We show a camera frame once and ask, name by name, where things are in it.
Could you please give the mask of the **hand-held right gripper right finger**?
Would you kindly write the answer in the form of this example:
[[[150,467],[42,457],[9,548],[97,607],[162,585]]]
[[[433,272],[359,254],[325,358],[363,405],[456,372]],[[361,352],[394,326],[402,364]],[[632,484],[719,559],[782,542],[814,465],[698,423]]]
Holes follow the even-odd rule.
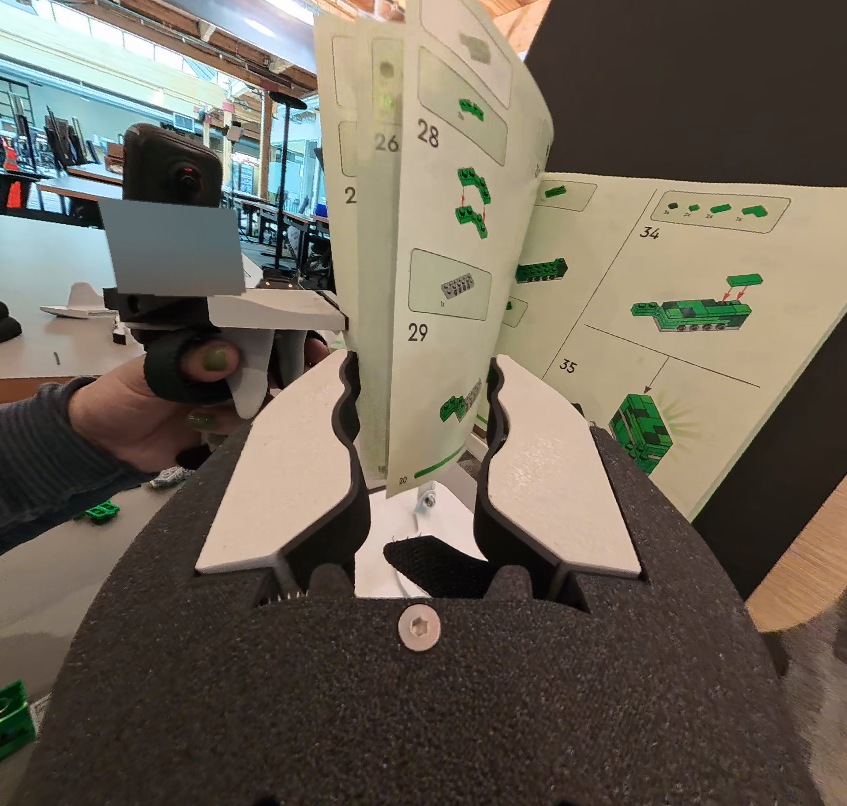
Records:
[[[491,361],[488,451],[475,540],[494,565],[533,579],[569,571],[623,578],[641,563],[591,426],[566,398],[508,356]]]

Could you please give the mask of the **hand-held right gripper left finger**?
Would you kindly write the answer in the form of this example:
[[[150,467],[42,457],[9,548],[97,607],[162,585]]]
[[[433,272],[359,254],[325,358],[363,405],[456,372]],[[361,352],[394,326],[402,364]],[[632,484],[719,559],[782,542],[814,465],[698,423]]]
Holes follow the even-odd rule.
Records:
[[[264,407],[197,558],[199,574],[311,575],[354,561],[370,527],[354,446],[360,390],[358,356],[340,349]]]

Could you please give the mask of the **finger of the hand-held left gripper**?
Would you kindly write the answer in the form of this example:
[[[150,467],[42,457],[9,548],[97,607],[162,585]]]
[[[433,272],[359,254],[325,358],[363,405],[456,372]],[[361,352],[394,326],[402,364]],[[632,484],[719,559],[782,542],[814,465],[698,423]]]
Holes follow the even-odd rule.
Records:
[[[347,317],[334,295],[304,289],[247,289],[238,295],[206,298],[214,326],[259,330],[344,332]]]

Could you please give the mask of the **pale green instruction booklet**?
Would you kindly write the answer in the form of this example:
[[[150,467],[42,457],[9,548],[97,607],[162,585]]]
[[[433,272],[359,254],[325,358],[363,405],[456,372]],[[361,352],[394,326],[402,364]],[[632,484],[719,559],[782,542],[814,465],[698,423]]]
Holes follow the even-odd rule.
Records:
[[[692,519],[845,316],[845,186],[549,171],[545,96],[476,0],[315,40],[357,102],[356,300],[327,196],[367,479],[392,497],[450,467],[506,354],[612,434],[655,388],[646,467]]]

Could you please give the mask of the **green brick assembly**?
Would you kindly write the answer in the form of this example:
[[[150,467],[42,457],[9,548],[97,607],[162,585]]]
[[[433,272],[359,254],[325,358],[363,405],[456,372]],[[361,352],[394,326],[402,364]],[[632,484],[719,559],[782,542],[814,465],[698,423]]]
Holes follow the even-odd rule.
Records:
[[[26,686],[17,680],[1,690],[1,761],[36,740]]]

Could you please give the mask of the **person's left forearm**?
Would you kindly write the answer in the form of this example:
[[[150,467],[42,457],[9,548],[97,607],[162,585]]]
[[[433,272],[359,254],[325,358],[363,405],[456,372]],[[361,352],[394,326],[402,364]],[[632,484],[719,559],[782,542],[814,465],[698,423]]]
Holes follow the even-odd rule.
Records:
[[[154,478],[72,429],[70,398],[93,381],[49,382],[31,398],[2,405],[2,554]]]

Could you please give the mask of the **grey desk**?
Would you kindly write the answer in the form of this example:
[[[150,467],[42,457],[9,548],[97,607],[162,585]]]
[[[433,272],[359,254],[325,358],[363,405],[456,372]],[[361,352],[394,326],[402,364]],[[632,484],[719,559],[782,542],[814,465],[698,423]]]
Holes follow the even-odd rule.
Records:
[[[2,554],[2,685],[23,681],[31,697],[54,684],[78,627],[136,535],[187,480],[113,494],[120,514],[104,525],[74,518]]]

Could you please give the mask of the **person's left hand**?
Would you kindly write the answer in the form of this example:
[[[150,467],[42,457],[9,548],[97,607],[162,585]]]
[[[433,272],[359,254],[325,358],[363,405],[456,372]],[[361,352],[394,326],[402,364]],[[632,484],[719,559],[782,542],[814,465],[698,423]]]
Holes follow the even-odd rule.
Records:
[[[227,436],[246,425],[228,401],[201,406],[158,398],[146,384],[145,360],[136,357],[72,395],[69,420],[79,436],[141,472],[160,472],[205,435]]]

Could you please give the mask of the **white wedge-shaped part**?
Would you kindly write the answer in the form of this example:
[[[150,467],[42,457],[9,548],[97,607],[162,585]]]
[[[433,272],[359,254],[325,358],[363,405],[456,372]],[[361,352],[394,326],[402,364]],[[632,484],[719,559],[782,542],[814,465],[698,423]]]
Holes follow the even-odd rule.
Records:
[[[59,318],[72,320],[92,320],[102,317],[115,319],[118,314],[105,306],[102,294],[88,282],[74,282],[66,304],[42,305],[40,310]]]

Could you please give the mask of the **grey office table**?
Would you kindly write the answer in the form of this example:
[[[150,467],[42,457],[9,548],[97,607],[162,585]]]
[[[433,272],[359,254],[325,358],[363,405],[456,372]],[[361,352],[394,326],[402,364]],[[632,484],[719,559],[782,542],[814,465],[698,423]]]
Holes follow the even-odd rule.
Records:
[[[72,285],[114,285],[104,231],[1,217],[1,299],[23,334],[1,345],[3,378],[99,376],[143,348],[112,340],[111,317],[58,318],[43,305],[65,305]]]

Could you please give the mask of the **white book stand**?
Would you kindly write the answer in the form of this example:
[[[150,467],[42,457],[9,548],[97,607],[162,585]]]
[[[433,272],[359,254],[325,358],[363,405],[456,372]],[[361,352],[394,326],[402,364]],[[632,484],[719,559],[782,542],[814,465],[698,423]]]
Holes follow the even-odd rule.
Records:
[[[387,499],[386,490],[369,495],[371,526],[355,557],[355,593],[358,597],[399,599],[428,597],[409,578],[391,566],[383,554],[394,541],[421,535],[437,536],[471,557],[482,559],[472,535],[477,484],[456,465],[434,481],[435,504],[417,512],[418,489]]]

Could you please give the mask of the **black partition with wooden edge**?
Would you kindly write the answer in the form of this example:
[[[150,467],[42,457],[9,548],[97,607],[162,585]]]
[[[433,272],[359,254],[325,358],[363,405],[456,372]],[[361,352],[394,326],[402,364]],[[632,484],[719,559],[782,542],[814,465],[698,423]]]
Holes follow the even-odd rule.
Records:
[[[845,186],[845,0],[551,0],[552,172]],[[845,591],[845,322],[695,526],[760,631]]]

